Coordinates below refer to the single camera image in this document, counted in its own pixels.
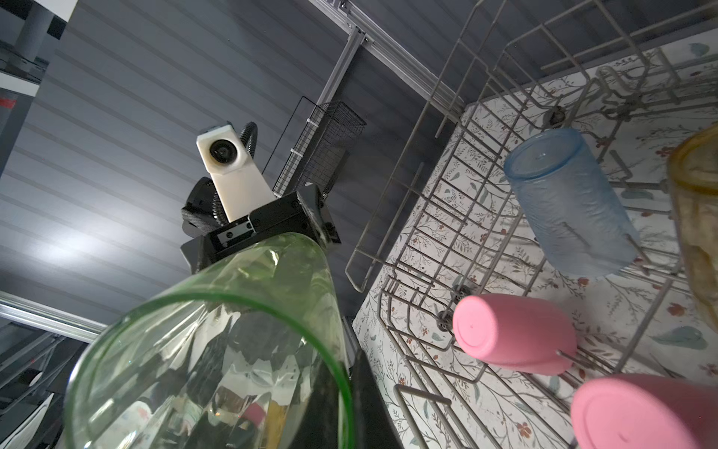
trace pink cup bottom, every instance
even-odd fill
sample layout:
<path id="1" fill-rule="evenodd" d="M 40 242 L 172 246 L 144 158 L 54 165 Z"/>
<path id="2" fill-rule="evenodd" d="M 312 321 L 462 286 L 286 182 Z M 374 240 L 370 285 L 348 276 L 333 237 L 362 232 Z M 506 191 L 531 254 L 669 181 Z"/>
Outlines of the pink cup bottom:
<path id="1" fill-rule="evenodd" d="M 700 415 L 697 413 L 693 418 L 711 419 Z M 582 386 L 574 397 L 571 419 L 582 449 L 708 448 L 691 431 L 684 417 L 621 376 L 597 379 Z"/>
<path id="2" fill-rule="evenodd" d="M 514 295 L 467 296 L 454 311 L 454 336 L 471 357 L 501 368 L 553 376 L 576 353 L 570 318 L 547 300 Z"/>

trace black cable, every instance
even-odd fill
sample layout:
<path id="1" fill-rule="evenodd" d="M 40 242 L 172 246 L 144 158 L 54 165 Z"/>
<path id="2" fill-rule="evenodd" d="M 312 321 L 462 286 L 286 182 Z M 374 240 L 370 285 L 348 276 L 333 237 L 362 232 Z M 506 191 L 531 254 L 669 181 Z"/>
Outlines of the black cable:
<path id="1" fill-rule="evenodd" d="M 220 194 L 217 190 L 215 190 L 215 195 L 212 197 L 212 216 L 215 218 L 217 223 L 220 224 L 220 226 L 229 224 L 227 213 L 224 211 L 222 200 L 220 200 Z"/>
<path id="2" fill-rule="evenodd" d="M 244 129 L 239 133 L 239 140 L 247 149 L 249 155 L 254 159 L 254 151 L 257 146 L 257 124 L 250 121 L 244 125 Z"/>

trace wire basket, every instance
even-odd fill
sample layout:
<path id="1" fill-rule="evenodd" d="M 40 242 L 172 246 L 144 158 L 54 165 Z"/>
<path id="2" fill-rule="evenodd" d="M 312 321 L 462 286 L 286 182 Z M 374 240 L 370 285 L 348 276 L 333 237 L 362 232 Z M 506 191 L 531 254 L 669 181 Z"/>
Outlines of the wire basket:
<path id="1" fill-rule="evenodd" d="M 342 101 L 315 104 L 272 190 L 283 196 L 310 182 L 326 197 L 364 126 Z"/>
<path id="2" fill-rule="evenodd" d="M 519 13 L 514 2 L 491 2 L 490 11 L 482 4 L 479 1 L 470 12 L 439 77 L 441 83 L 455 58 L 468 55 L 468 69 L 457 96 L 467 80 L 480 79 L 483 87 L 478 101 L 467 107 L 424 190 L 403 182 L 396 176 L 397 169 L 394 170 L 379 206 L 388 189 L 401 186 L 406 197 L 416 198 L 406 227 L 386 259 L 380 256 L 383 244 L 377 251 L 363 249 L 362 235 L 346 273 L 356 290 L 362 292 L 373 270 L 382 269 L 368 302 L 374 301 L 376 309 L 372 313 L 409 370 L 411 379 L 397 378 L 393 395 L 395 405 L 404 413 L 403 430 L 411 429 L 414 444 L 421 448 L 429 447 L 428 443 L 458 448 L 514 448 L 531 447 L 533 441 L 542 448 L 575 447 L 569 416 L 570 395 L 559 394 L 564 385 L 576 388 L 592 376 L 640 371 L 635 366 L 639 357 L 634 353 L 647 329 L 655 324 L 654 316 L 664 298 L 691 294 L 681 267 L 675 230 L 666 219 L 671 211 L 661 170 L 669 149 L 651 146 L 651 139 L 666 136 L 636 136 L 630 134 L 633 129 L 630 127 L 641 120 L 664 120 L 696 111 L 702 114 L 701 125 L 718 120 L 715 88 L 718 68 L 712 64 L 717 56 L 703 51 L 703 44 L 691 47 L 691 52 L 685 54 L 670 44 L 655 47 L 648 43 L 639 48 L 637 39 L 700 22 L 711 15 L 711 8 L 718 2 L 627 31 L 604 3 L 586 0 L 515 35 L 507 35 L 506 27 L 503 30 L 501 27 L 507 21 L 516 21 Z M 478 17 L 488 25 L 475 28 Z M 569 36 L 562 37 L 554 30 L 556 24 L 570 17 L 582 20 L 591 17 L 592 26 L 607 27 L 614 35 L 601 42 L 595 42 L 595 36 L 591 36 L 593 39 L 584 40 L 593 41 L 590 46 L 577 48 Z M 482 39 L 470 40 L 470 33 L 477 30 Z M 574 32 L 582 30 L 588 33 L 581 27 Z M 539 63 L 531 63 L 528 53 L 521 54 L 521 46 L 527 42 L 531 46 L 546 45 L 545 51 L 531 53 L 535 60 L 541 60 Z M 621 53 L 606 65 L 583 62 L 601 56 L 606 50 Z M 568 73 L 559 73 L 567 66 L 571 68 Z M 542 76 L 551 73 L 554 74 L 551 79 L 543 80 Z M 433 96 L 426 102 L 397 167 L 413 148 L 414 136 L 432 99 Z M 574 368 L 560 379 L 548 379 L 507 372 L 468 357 L 456 344 L 451 321 L 454 304 L 470 292 L 531 293 L 540 297 L 546 295 L 546 289 L 550 293 L 551 289 L 562 287 L 575 289 L 580 295 L 589 283 L 587 278 L 569 279 L 551 269 L 503 176 L 507 153 L 529 136 L 558 126 L 581 130 L 595 146 L 597 159 L 611 184 L 628 193 L 622 193 L 624 198 L 633 195 L 638 199 L 627 207 L 634 223 L 654 221 L 657 217 L 664 218 L 666 223 L 660 233 L 643 235 L 641 246 L 627 241 L 626 244 L 636 244 L 640 256 L 629 267 L 603 280 L 616 284 L 617 292 L 628 292 L 626 289 L 631 288 L 635 289 L 632 294 L 641 296 L 641 303 L 621 302 L 626 316 L 631 318 L 633 314 L 632 320 L 627 319 L 631 324 L 627 325 L 625 338 L 619 339 L 615 331 L 600 328 L 598 333 L 577 329 L 582 337 L 578 356 L 572 358 Z M 678 143 L 695 130 L 673 131 L 670 137 Z M 641 165 L 634 165 L 631 151 L 638 139 L 651 157 Z M 662 195 L 665 208 L 642 203 L 640 196 L 646 192 L 652 197 L 654 193 Z M 375 218 L 376 212 L 365 234 Z M 353 279 L 350 267 L 362 256 L 371 259 L 370 269 L 363 279 Z M 617 279 L 637 282 L 640 287 L 636 284 L 626 287 Z M 580 316 L 573 318 L 574 324 L 587 325 Z M 658 374 L 679 376 L 658 361 L 648 364 Z M 498 425 L 489 425 L 488 420 L 495 417 L 488 416 L 474 402 L 474 395 L 478 401 L 480 390 L 485 392 L 486 388 L 506 399 L 526 421 L 504 433 L 497 429 Z M 417 403 L 424 403 L 423 409 Z M 442 430 L 445 444 L 436 438 L 428 441 L 426 431 L 419 428 L 417 423 L 424 417 L 428 420 L 430 415 L 436 422 L 428 425 Z"/>

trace metal rail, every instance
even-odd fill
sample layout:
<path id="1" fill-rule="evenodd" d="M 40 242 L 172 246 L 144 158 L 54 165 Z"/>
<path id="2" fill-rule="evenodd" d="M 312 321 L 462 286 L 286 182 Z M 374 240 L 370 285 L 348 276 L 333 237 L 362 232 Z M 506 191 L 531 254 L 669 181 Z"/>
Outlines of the metal rail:
<path id="1" fill-rule="evenodd" d="M 365 33 L 364 48 L 379 59 L 422 98 L 451 121 L 458 121 L 464 101 L 425 65 L 379 27 L 364 11 L 347 0 L 309 0 L 342 30 Z"/>
<path id="2" fill-rule="evenodd" d="M 506 39 L 503 51 L 499 55 L 495 64 L 487 63 L 482 55 L 484 43 L 494 32 L 497 23 L 503 18 L 501 16 L 504 6 L 510 4 L 510 0 L 503 0 L 496 9 L 493 21 L 486 30 L 485 36 L 479 47 L 473 47 L 465 39 L 472 25 L 472 18 L 482 7 L 483 0 L 479 0 L 469 13 L 462 31 L 454 44 L 444 69 L 434 84 L 434 88 L 427 99 L 424 109 L 422 110 L 417 123 L 404 146 L 404 150 L 396 163 L 399 167 L 404 157 L 413 149 L 414 138 L 419 127 L 422 125 L 426 113 L 432 104 L 437 100 L 435 97 L 441 91 L 442 80 L 444 79 L 447 68 L 450 66 L 453 58 L 459 52 L 468 54 L 471 63 L 464 74 L 459 90 L 454 94 L 453 99 L 449 101 L 451 106 L 458 101 L 462 87 L 465 81 L 474 75 L 480 74 L 487 79 L 480 97 L 475 103 L 472 103 L 466 110 L 462 119 L 457 122 L 457 138 L 450 147 L 444 152 L 439 164 L 434 169 L 433 184 L 429 184 L 423 191 L 414 188 L 414 185 L 406 185 L 397 178 L 397 168 L 391 173 L 390 179 L 381 195 L 378 210 L 386 198 L 386 193 L 392 185 L 400 185 L 406 188 L 406 195 L 402 207 L 397 211 L 391 227 L 387 234 L 394 231 L 395 226 L 402 226 L 397 223 L 398 217 L 405 213 L 404 205 L 407 198 L 413 196 L 416 198 L 416 205 L 413 209 L 413 218 L 411 222 L 404 227 L 408 231 L 406 238 L 402 240 L 401 248 L 393 252 L 395 256 L 384 259 L 381 256 L 383 245 L 378 251 L 367 251 L 363 248 L 364 239 L 368 230 L 373 226 L 376 218 L 376 210 L 371 216 L 370 221 L 360 237 L 360 240 L 350 257 L 346 273 L 356 290 L 363 292 L 367 283 L 375 274 L 377 268 L 386 270 L 386 278 L 384 279 L 381 289 L 377 294 L 378 307 L 376 318 L 386 331 L 389 340 L 396 347 L 399 356 L 409 368 L 409 373 L 414 381 L 414 386 L 418 388 L 410 388 L 404 385 L 397 385 L 395 397 L 399 406 L 406 415 L 409 427 L 414 431 L 414 436 L 419 447 L 427 447 L 424 436 L 419 432 L 415 419 L 411 416 L 409 408 L 406 406 L 406 397 L 414 396 L 421 398 L 422 401 L 428 401 L 431 409 L 436 414 L 439 422 L 448 432 L 450 440 L 457 447 L 478 447 L 477 441 L 468 435 L 465 423 L 460 422 L 453 407 L 461 407 L 475 421 L 476 425 L 485 433 L 488 442 L 496 448 L 500 448 L 501 444 L 492 434 L 486 425 L 480 419 L 480 416 L 473 408 L 466 403 L 463 396 L 457 391 L 454 385 L 455 381 L 466 382 L 468 384 L 478 384 L 486 375 L 494 376 L 509 392 L 515 397 L 517 403 L 520 403 L 527 410 L 530 410 L 546 429 L 547 438 L 550 439 L 554 447 L 575 447 L 575 441 L 567 441 L 560 433 L 550 426 L 531 406 L 522 398 L 522 396 L 504 379 L 498 376 L 488 365 L 479 364 L 473 366 L 471 374 L 468 374 L 466 368 L 459 370 L 455 366 L 443 366 L 440 360 L 436 360 L 429 353 L 429 349 L 433 351 L 443 351 L 448 353 L 461 352 L 461 349 L 454 344 L 455 339 L 450 330 L 446 330 L 451 338 L 445 346 L 437 345 L 437 342 L 426 339 L 421 333 L 417 333 L 411 324 L 411 313 L 426 314 L 432 319 L 437 320 L 445 318 L 447 313 L 452 309 L 452 298 L 461 297 L 460 288 L 464 284 L 470 284 L 475 291 L 489 291 L 490 282 L 499 279 L 503 282 L 510 282 L 518 287 L 523 295 L 531 292 L 534 283 L 539 277 L 539 272 L 543 269 L 546 259 L 543 258 L 537 264 L 528 264 L 523 261 L 522 266 L 528 270 L 528 281 L 513 279 L 505 274 L 496 272 L 496 268 L 502 259 L 511 258 L 510 254 L 505 251 L 511 244 L 533 244 L 534 242 L 526 237 L 526 235 L 516 235 L 518 227 L 523 220 L 523 214 L 518 202 L 513 197 L 513 193 L 502 189 L 500 186 L 492 182 L 489 177 L 495 170 L 502 170 L 501 163 L 505 156 L 516 145 L 515 142 L 522 142 L 524 137 L 517 129 L 517 124 L 521 122 L 524 126 L 533 127 L 536 130 L 543 131 L 549 127 L 555 126 L 571 126 L 572 122 L 577 118 L 586 118 L 592 115 L 598 115 L 604 120 L 614 122 L 612 131 L 608 136 L 595 136 L 603 148 L 600 160 L 604 157 L 611 157 L 615 164 L 623 171 L 621 181 L 616 182 L 616 187 L 624 188 L 650 188 L 654 190 L 665 190 L 663 183 L 646 184 L 627 182 L 632 176 L 632 172 L 628 166 L 622 161 L 621 156 L 612 149 L 612 143 L 615 141 L 616 133 L 619 128 L 634 116 L 650 116 L 653 114 L 664 114 L 667 111 L 687 110 L 693 108 L 701 108 L 715 105 L 715 85 L 718 78 L 710 75 L 700 79 L 682 79 L 681 71 L 686 67 L 704 64 L 711 60 L 712 57 L 698 57 L 687 63 L 672 64 L 668 58 L 659 49 L 652 52 L 641 52 L 634 38 L 654 32 L 660 27 L 667 27 L 671 24 L 678 26 L 681 21 L 694 16 L 703 14 L 713 6 L 718 6 L 718 1 L 713 1 L 691 11 L 681 13 L 671 19 L 663 20 L 660 23 L 649 25 L 646 28 L 626 32 L 620 27 L 611 13 L 604 7 L 600 0 L 584 0 L 563 11 L 555 17 L 536 25 L 533 29 L 526 33 Z M 583 14 L 586 10 L 591 9 L 597 11 L 601 17 L 612 27 L 617 36 L 606 42 L 601 42 L 594 47 L 582 50 L 580 52 L 571 53 L 561 40 L 551 32 L 550 26 L 553 22 L 559 21 L 572 14 Z M 555 61 L 543 64 L 541 67 L 526 67 L 512 56 L 512 48 L 520 44 L 524 40 L 543 39 L 550 43 L 559 54 Z M 579 62 L 579 58 L 586 55 L 597 54 L 600 50 L 607 47 L 615 47 L 622 45 L 624 50 L 629 50 L 635 56 L 637 67 L 631 70 L 616 71 L 613 68 L 590 69 L 588 65 Z M 574 73 L 582 75 L 584 82 L 575 89 L 564 91 L 563 93 L 551 92 L 544 83 L 540 83 L 533 77 L 531 73 L 537 73 L 547 68 L 554 68 L 560 64 L 572 64 Z M 655 83 L 656 77 L 668 77 L 669 82 Z M 697 88 L 703 88 L 704 93 L 696 93 Z M 507 114 L 499 114 L 494 111 L 488 104 L 489 100 L 500 99 L 502 104 L 512 110 L 508 116 L 510 120 L 506 121 Z M 545 114 L 527 115 L 530 108 L 538 109 L 551 113 L 556 111 L 560 106 L 565 114 L 558 124 L 550 124 L 545 121 Z M 490 114 L 498 123 L 505 127 L 505 136 L 497 138 L 484 130 L 479 123 L 474 121 L 472 117 L 476 108 L 481 108 L 482 112 Z M 439 125 L 438 133 L 446 123 L 448 116 L 444 117 L 444 121 Z M 488 171 L 481 173 L 472 169 L 472 176 L 476 178 L 474 190 L 467 192 L 456 185 L 452 184 L 451 179 L 447 179 L 447 170 L 452 163 L 458 162 L 463 166 L 471 168 L 468 161 L 462 158 L 458 149 L 460 143 L 469 144 L 476 152 L 482 155 L 488 164 Z M 460 210 L 440 198 L 440 193 L 444 189 L 443 186 L 453 188 L 461 197 L 467 207 Z M 497 195 L 498 204 L 490 207 L 481 204 L 480 198 L 485 195 L 488 189 L 492 194 Z M 476 223 L 471 215 L 474 208 L 482 208 L 483 212 L 488 213 L 491 217 L 487 223 L 485 219 L 482 223 Z M 631 208 L 639 212 L 669 214 L 669 210 L 653 210 L 647 208 Z M 426 230 L 421 228 L 425 220 L 432 220 L 440 223 L 450 229 L 454 236 L 447 241 L 433 239 Z M 503 229 L 498 230 L 497 225 L 501 223 Z M 498 246 L 489 247 L 488 238 L 483 236 L 481 241 L 474 241 L 464 235 L 462 231 L 467 226 L 478 226 L 482 230 L 486 230 L 486 236 L 494 236 L 500 239 Z M 422 237 L 432 244 L 436 244 L 437 253 L 430 254 L 424 250 L 421 245 L 414 244 L 416 237 Z M 469 241 L 476 246 L 478 250 L 473 257 L 468 258 L 456 250 L 460 241 Z M 643 260 L 639 263 L 632 264 L 629 268 L 622 270 L 618 275 L 627 279 L 636 279 L 648 284 L 660 286 L 660 290 L 653 298 L 651 306 L 646 311 L 643 320 L 638 324 L 633 336 L 630 339 L 628 347 L 625 348 L 621 359 L 617 363 L 605 360 L 602 357 L 590 353 L 583 348 L 579 348 L 579 355 L 572 358 L 580 366 L 594 369 L 601 374 L 609 374 L 611 372 L 620 372 L 624 369 L 626 362 L 631 358 L 633 352 L 642 338 L 646 328 L 653 319 L 654 314 L 661 305 L 663 298 L 670 291 L 680 292 L 681 294 L 689 293 L 688 290 L 681 288 L 685 286 L 685 277 L 681 272 L 680 256 L 672 254 L 668 251 L 654 249 L 651 247 L 637 246 L 638 253 L 641 254 Z M 425 267 L 413 267 L 406 262 L 406 256 L 414 254 L 426 261 Z M 664 265 L 658 266 L 651 263 L 648 254 L 656 255 L 663 259 Z M 370 268 L 366 272 L 363 279 L 353 279 L 350 276 L 350 267 L 357 257 L 368 257 Z M 460 264 L 452 266 L 449 259 L 459 259 Z M 469 280 L 471 273 L 482 273 L 480 279 Z M 453 285 L 448 285 L 447 274 L 456 276 Z M 443 305 L 445 310 L 430 310 L 428 299 L 432 300 L 435 305 Z M 401 320 L 395 318 L 393 312 L 394 306 L 401 304 L 406 306 L 406 319 Z M 411 339 L 416 343 L 414 346 L 407 344 L 406 339 Z M 545 396 L 550 399 L 551 403 L 556 406 L 555 412 L 565 416 L 566 420 L 570 420 L 569 409 L 567 405 L 558 397 L 549 391 L 544 385 L 536 381 L 532 375 L 522 373 L 521 376 L 535 388 L 535 394 Z M 570 373 L 566 373 L 564 378 L 571 385 L 581 384 L 581 380 L 575 378 Z M 441 379 L 442 384 L 437 384 L 437 379 Z"/>
<path id="3" fill-rule="evenodd" d="M 0 292 L 0 317 L 85 343 L 92 343 L 106 327 L 97 321 L 63 312 L 7 292 Z"/>

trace wire rack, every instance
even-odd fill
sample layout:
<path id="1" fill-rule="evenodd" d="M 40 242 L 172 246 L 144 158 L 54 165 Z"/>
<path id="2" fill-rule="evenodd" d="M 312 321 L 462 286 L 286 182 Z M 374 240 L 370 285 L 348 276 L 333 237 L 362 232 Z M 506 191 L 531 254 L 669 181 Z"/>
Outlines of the wire rack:
<path id="1" fill-rule="evenodd" d="M 272 190 L 282 196 L 311 182 L 326 197 L 364 126 L 342 101 L 315 105 Z"/>
<path id="2" fill-rule="evenodd" d="M 476 25 L 477 12 L 485 13 L 482 8 L 487 6 L 484 1 L 479 1 L 473 7 L 439 76 L 441 83 L 453 59 L 460 53 L 463 57 L 468 54 L 470 63 L 454 100 L 462 92 L 467 80 L 482 79 L 483 89 L 478 101 L 467 107 L 426 188 L 419 190 L 413 183 L 400 179 L 398 167 L 404 155 L 411 151 L 414 137 L 432 98 L 426 102 L 380 200 L 381 205 L 387 191 L 394 186 L 405 190 L 402 207 L 412 203 L 408 201 L 409 198 L 416 198 L 416 205 L 412 205 L 411 216 L 404 228 L 404 236 L 385 259 L 381 254 L 388 243 L 386 239 L 377 251 L 363 249 L 364 236 L 373 225 L 375 212 L 350 257 L 346 274 L 355 289 L 363 292 L 378 268 L 383 268 L 386 273 L 383 281 L 381 277 L 379 281 L 381 288 L 376 295 L 376 318 L 414 380 L 413 386 L 399 382 L 394 388 L 394 396 L 419 447 L 427 448 L 428 445 L 407 405 L 409 397 L 427 400 L 457 447 L 503 447 L 502 442 L 484 423 L 480 413 L 471 408 L 456 387 L 457 382 L 476 385 L 486 376 L 502 384 L 522 409 L 534 415 L 545 426 L 552 442 L 551 447 L 575 447 L 576 441 L 544 420 L 526 399 L 526 395 L 517 392 L 515 384 L 499 376 L 496 368 L 479 362 L 473 370 L 467 371 L 465 367 L 459 369 L 454 363 L 443 362 L 445 359 L 436 354 L 454 353 L 452 360 L 462 354 L 451 329 L 452 308 L 458 299 L 469 292 L 492 292 L 493 285 L 499 283 L 508 285 L 514 294 L 527 295 L 536 287 L 536 280 L 546 266 L 546 259 L 513 193 L 506 183 L 496 180 L 496 175 L 503 171 L 502 163 L 507 153 L 530 134 L 559 126 L 576 126 L 580 121 L 600 120 L 604 123 L 601 134 L 591 131 L 585 133 L 600 148 L 597 155 L 599 162 L 605 162 L 604 167 L 612 167 L 612 185 L 626 190 L 667 192 L 665 180 L 632 180 L 633 169 L 628 167 L 624 157 L 614 148 L 617 133 L 622 126 L 637 117 L 665 116 L 718 106 L 718 73 L 708 71 L 697 75 L 694 69 L 705 66 L 716 57 L 696 55 L 688 60 L 675 60 L 655 44 L 649 42 L 639 47 L 637 42 L 646 40 L 642 38 L 648 35 L 661 36 L 685 27 L 687 23 L 701 22 L 712 14 L 718 2 L 709 2 L 647 27 L 627 31 L 619 25 L 604 3 L 600 0 L 586 0 L 517 35 L 497 32 L 501 29 L 502 21 L 516 18 L 510 14 L 506 16 L 513 5 L 512 1 L 496 1 L 492 5 L 491 19 L 488 26 L 480 29 L 483 38 L 478 43 L 469 43 L 467 36 L 477 31 L 472 29 Z M 567 18 L 576 15 L 586 17 L 588 14 L 592 14 L 592 24 L 609 27 L 613 36 L 587 47 L 576 48 L 573 42 L 565 42 L 552 32 L 555 24 Z M 496 48 L 497 41 L 501 43 L 498 57 L 495 56 L 496 51 L 487 51 L 489 47 Z M 530 58 L 525 57 L 526 53 L 521 52 L 521 45 L 527 41 L 533 46 L 545 44 L 546 48 L 550 47 L 554 51 L 555 57 L 532 65 Z M 664 39 L 661 44 L 670 41 L 670 38 Z M 612 57 L 616 61 L 603 66 L 590 62 L 605 54 L 606 50 L 610 50 L 613 55 L 619 52 L 617 57 Z M 550 80 L 543 80 L 542 76 L 551 74 Z M 444 117 L 437 136 L 446 120 Z M 499 124 L 501 133 L 487 130 L 487 121 Z M 470 172 L 472 181 L 459 184 L 452 169 L 456 166 Z M 454 195 L 453 203 L 446 201 L 444 193 L 448 192 Z M 670 210 L 656 208 L 628 209 L 644 216 L 667 216 L 671 213 Z M 477 210 L 481 212 L 481 220 L 476 218 Z M 402 210 L 397 212 L 391 223 L 392 228 L 401 213 Z M 429 221 L 439 223 L 441 228 L 448 228 L 449 238 L 437 239 L 426 227 Z M 469 226 L 479 228 L 483 233 L 474 239 L 465 232 Z M 419 241 L 428 241 L 434 251 L 426 251 L 425 246 L 417 244 Z M 477 248 L 473 254 L 466 254 L 467 242 Z M 529 253 L 526 257 L 516 256 L 515 251 L 509 251 L 519 246 L 523 248 L 522 251 Z M 666 251 L 648 244 L 636 246 L 640 257 L 618 276 L 645 282 L 656 293 L 620 357 L 605 358 L 580 346 L 577 356 L 571 358 L 577 367 L 591 369 L 599 375 L 621 372 L 630 363 L 664 297 L 670 292 L 690 295 L 677 247 L 673 251 Z M 353 279 L 350 275 L 350 267 L 358 257 L 371 259 L 370 269 L 363 279 Z M 498 270 L 498 266 L 506 264 L 513 265 L 514 269 Z M 480 276 L 472 276 L 475 273 L 480 273 Z M 399 305 L 408 311 L 401 317 L 395 312 L 395 306 L 398 311 Z M 414 323 L 416 317 L 421 315 L 435 320 L 435 329 L 450 335 L 446 343 L 438 343 L 424 336 L 426 333 L 418 331 Z M 677 373 L 661 368 L 661 374 L 677 376 Z M 533 389 L 532 394 L 548 398 L 553 404 L 553 410 L 563 415 L 564 421 L 569 423 L 570 431 L 569 405 L 566 401 L 558 398 L 554 389 L 539 381 L 536 376 L 525 373 L 519 373 L 518 376 Z M 582 383 L 582 379 L 571 372 L 561 377 L 573 387 Z M 485 438 L 477 441 L 470 434 L 466 422 L 459 418 L 459 409 L 463 416 L 468 416 L 483 431 Z"/>

